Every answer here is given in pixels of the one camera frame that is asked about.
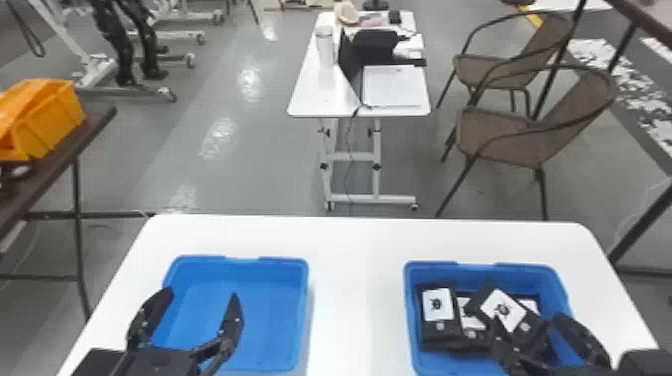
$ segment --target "wheeled stand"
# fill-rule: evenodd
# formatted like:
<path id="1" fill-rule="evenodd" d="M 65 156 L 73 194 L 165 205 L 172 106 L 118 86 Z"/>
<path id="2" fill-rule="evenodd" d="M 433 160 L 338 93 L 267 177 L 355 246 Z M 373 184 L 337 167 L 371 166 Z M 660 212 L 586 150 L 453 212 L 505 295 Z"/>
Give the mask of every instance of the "wheeled stand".
<path id="1" fill-rule="evenodd" d="M 322 135 L 322 140 L 320 142 L 320 173 L 322 174 L 325 207 L 328 211 L 333 210 L 335 203 L 337 202 L 355 204 L 401 204 L 409 205 L 411 210 L 418 209 L 415 196 L 380 194 L 380 172 L 382 170 L 380 119 L 373 119 L 373 129 L 369 130 L 369 137 L 373 139 L 373 151 L 371 152 L 336 151 L 338 119 L 319 119 L 319 121 L 320 128 L 318 132 Z M 370 162 L 372 193 L 334 193 L 331 190 L 331 182 L 335 162 Z"/>
<path id="2" fill-rule="evenodd" d="M 168 21 L 211 21 L 215 25 L 224 23 L 224 13 L 222 13 L 221 9 L 215 9 L 212 12 L 191 12 L 189 11 L 187 0 L 154 0 L 154 4 L 156 5 L 156 9 L 150 10 L 152 17 L 147 20 L 147 23 L 151 27 Z M 137 39 L 138 31 L 129 30 L 128 36 Z M 164 41 L 186 39 L 195 40 L 199 45 L 205 44 L 205 31 L 203 30 L 156 31 L 156 37 Z"/>
<path id="3" fill-rule="evenodd" d="M 105 95 L 105 96 L 132 96 L 132 97 L 148 97 L 159 96 L 167 99 L 169 102 L 175 102 L 177 96 L 168 87 L 151 88 L 146 86 L 139 87 L 101 87 L 97 86 L 101 81 L 105 80 L 110 74 L 116 71 L 117 62 L 104 54 L 88 54 L 86 53 L 74 39 L 68 34 L 65 26 L 59 23 L 53 14 L 55 11 L 48 9 L 40 0 L 27 0 L 33 6 L 35 11 L 42 17 L 42 19 L 51 27 L 56 35 L 65 43 L 66 46 L 75 55 L 79 56 L 84 71 L 75 72 L 73 76 L 76 78 L 75 90 L 79 94 L 84 95 Z"/>

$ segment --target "orange crate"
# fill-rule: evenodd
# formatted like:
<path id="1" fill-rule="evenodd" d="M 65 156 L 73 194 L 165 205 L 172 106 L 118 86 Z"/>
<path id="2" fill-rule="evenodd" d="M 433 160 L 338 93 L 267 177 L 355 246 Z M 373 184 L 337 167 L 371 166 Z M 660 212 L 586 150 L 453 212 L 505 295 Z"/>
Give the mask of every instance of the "orange crate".
<path id="1" fill-rule="evenodd" d="M 42 158 L 83 120 L 72 81 L 21 81 L 0 95 L 0 161 Z"/>

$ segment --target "cup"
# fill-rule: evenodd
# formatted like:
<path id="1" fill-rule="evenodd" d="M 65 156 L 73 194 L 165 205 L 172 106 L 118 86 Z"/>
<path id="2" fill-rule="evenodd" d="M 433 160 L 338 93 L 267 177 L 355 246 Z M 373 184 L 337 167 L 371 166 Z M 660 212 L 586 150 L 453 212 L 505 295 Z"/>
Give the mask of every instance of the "cup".
<path id="1" fill-rule="evenodd" d="M 317 52 L 320 56 L 320 65 L 323 68 L 331 68 L 334 65 L 334 29 L 331 26 L 318 26 L 315 28 L 315 41 Z"/>

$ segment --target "blue tray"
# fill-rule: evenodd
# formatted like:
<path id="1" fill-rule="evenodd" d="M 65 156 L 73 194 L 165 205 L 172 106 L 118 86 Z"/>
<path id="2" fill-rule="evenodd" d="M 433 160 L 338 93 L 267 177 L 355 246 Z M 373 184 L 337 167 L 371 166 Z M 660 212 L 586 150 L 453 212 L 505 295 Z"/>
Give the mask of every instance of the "blue tray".
<path id="1" fill-rule="evenodd" d="M 415 372 L 422 376 L 506 376 L 504 370 L 488 355 L 459 355 L 420 351 L 418 316 L 420 299 L 413 286 L 450 280 L 458 292 L 474 292 L 487 279 L 492 279 L 513 295 L 538 296 L 538 307 L 543 318 L 554 313 L 571 316 L 567 293 L 555 271 L 543 265 L 525 264 L 458 264 L 456 262 L 409 262 L 404 267 L 406 317 L 411 342 L 411 357 Z M 559 365 L 579 366 L 583 361 L 557 333 L 549 334 L 551 346 L 558 356 Z"/>
<path id="2" fill-rule="evenodd" d="M 178 257 L 163 281 L 175 298 L 152 343 L 191 349 L 213 339 L 235 292 L 245 325 L 238 348 L 221 370 L 291 371 L 301 347 L 307 279 L 308 265 L 301 259 Z"/>

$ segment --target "gray concrete floor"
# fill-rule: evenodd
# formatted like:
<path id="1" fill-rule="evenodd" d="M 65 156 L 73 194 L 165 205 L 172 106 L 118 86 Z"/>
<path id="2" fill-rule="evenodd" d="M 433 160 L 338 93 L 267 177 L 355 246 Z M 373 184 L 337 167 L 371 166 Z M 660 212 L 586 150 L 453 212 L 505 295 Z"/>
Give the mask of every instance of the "gray concrete floor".
<path id="1" fill-rule="evenodd" d="M 393 0 L 392 4 L 416 12 L 427 43 L 427 78 L 434 101 L 449 73 L 450 57 L 461 48 L 474 25 L 513 11 L 499 2 L 456 6 L 444 0 Z M 118 116 L 81 158 L 86 208 L 325 215 L 315 124 L 291 119 L 285 113 L 317 12 L 262 12 L 261 3 L 257 8 L 259 27 L 247 8 L 238 5 L 233 17 L 221 27 L 208 23 L 192 26 L 207 31 L 205 46 L 169 43 L 173 52 L 191 50 L 198 55 L 195 70 L 171 68 L 165 81 L 179 96 L 178 103 L 116 100 Z M 90 19 L 72 19 L 71 31 L 87 51 L 111 52 Z M 483 34 L 475 41 L 475 51 L 511 55 L 532 32 L 531 26 L 520 20 Z M 1 67 L 0 86 L 31 76 L 66 78 L 78 66 L 77 59 L 59 40 L 48 40 L 46 47 L 45 59 L 23 55 Z M 557 80 L 551 97 L 557 98 L 574 79 L 563 76 Z M 457 151 L 445 164 L 438 158 L 455 113 L 466 100 L 466 90 L 455 84 L 441 111 L 427 118 L 386 120 L 383 124 L 382 189 L 386 193 L 417 194 L 421 204 L 418 212 L 405 207 L 340 205 L 329 215 L 431 217 L 462 167 L 463 158 Z M 484 103 L 507 108 L 508 96 L 488 94 Z M 370 146 L 365 128 L 355 128 L 353 148 Z M 334 189 L 347 185 L 348 191 L 355 193 L 370 186 L 369 168 L 353 167 L 347 181 L 343 172 L 341 166 Z M 613 242 L 619 222 L 640 206 L 642 193 L 664 179 L 610 113 L 550 161 L 547 174 L 552 218 L 585 224 L 605 248 Z M 69 176 L 64 176 L 38 206 L 68 207 L 69 188 Z M 530 171 L 483 162 L 476 166 L 445 216 L 537 220 L 539 211 L 538 191 Z M 672 256 L 666 252 L 671 235 L 665 231 L 671 218 L 668 214 L 661 219 L 624 261 L 672 267 Z M 142 222 L 87 223 L 87 283 L 94 304 Z M 71 270 L 69 224 L 42 223 L 27 231 L 29 240 L 34 240 L 34 251 L 18 270 Z M 28 248 L 30 245 L 21 247 L 21 251 Z M 9 254 L 5 261 L 20 256 Z M 0 263 L 1 270 L 12 268 L 11 262 Z M 649 279 L 625 282 L 661 345 L 672 347 L 672 327 L 667 325 L 672 314 L 667 305 L 672 285 Z M 0 304 L 0 373 L 55 373 L 83 326 L 74 286 L 0 284 Z"/>

